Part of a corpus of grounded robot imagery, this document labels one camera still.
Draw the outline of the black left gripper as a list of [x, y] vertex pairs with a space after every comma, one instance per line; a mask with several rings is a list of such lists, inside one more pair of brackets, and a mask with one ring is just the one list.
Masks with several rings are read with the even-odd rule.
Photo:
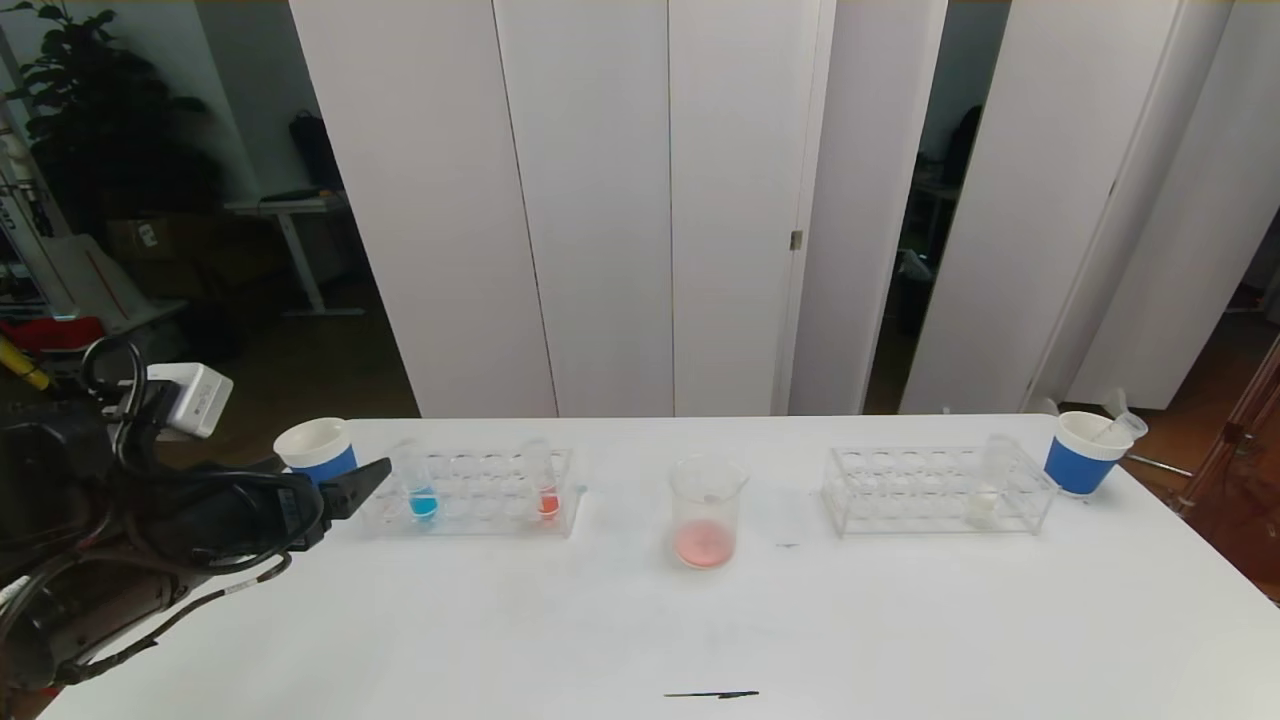
[[255, 568], [306, 550], [353, 518], [392, 474], [381, 457], [315, 486], [268, 464], [204, 464], [163, 483], [163, 559], [183, 568]]

